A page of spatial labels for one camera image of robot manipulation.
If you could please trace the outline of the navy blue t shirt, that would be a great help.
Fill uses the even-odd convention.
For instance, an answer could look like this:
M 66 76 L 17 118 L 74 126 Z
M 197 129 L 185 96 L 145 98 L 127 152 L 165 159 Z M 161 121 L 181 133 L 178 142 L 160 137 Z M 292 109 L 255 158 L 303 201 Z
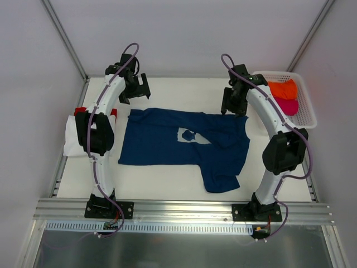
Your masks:
M 249 150 L 247 116 L 170 109 L 133 109 L 118 163 L 132 166 L 197 165 L 205 190 L 238 189 Z

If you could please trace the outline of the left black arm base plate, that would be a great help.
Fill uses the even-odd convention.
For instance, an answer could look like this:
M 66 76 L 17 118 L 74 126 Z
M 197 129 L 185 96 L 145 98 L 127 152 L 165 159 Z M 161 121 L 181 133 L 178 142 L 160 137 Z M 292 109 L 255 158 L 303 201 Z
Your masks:
M 105 200 L 103 202 L 93 202 L 89 200 L 86 204 L 84 217 L 90 219 L 114 219 L 119 215 L 119 219 L 132 219 L 134 211 L 133 202 L 119 202 L 116 201 L 117 206 Z

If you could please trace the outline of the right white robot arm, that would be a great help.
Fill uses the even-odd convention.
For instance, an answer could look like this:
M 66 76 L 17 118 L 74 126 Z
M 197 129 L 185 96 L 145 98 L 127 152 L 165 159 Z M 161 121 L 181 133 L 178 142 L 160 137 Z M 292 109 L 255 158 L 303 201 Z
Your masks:
M 308 133 L 304 128 L 297 128 L 283 113 L 262 74 L 249 74 L 244 64 L 234 65 L 228 72 L 229 87 L 224 89 L 221 113 L 229 111 L 242 117 L 248 106 L 252 106 L 269 136 L 262 154 L 266 168 L 262 181 L 250 202 L 233 209 L 233 218 L 281 222 L 277 195 L 284 179 L 303 162 Z

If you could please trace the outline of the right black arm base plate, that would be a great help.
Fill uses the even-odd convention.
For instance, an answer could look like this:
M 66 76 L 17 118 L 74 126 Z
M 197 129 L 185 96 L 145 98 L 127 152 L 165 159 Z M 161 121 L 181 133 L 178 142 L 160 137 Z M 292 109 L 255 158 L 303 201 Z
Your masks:
M 280 206 L 275 202 L 260 205 L 249 202 L 247 204 L 233 204 L 231 206 L 234 222 L 282 222 Z

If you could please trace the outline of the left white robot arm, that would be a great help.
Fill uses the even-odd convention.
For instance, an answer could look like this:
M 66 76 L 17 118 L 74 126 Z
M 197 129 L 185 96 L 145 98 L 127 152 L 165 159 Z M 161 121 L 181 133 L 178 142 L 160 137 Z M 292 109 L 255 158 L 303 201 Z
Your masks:
M 132 219 L 134 204 L 118 202 L 110 174 L 110 151 L 115 133 L 109 117 L 117 102 L 129 104 L 130 99 L 151 96 L 147 77 L 139 74 L 136 56 L 124 52 L 120 61 L 105 70 L 104 84 L 96 100 L 75 115 L 79 145 L 87 153 L 93 190 L 86 204 L 85 217 L 94 219 Z

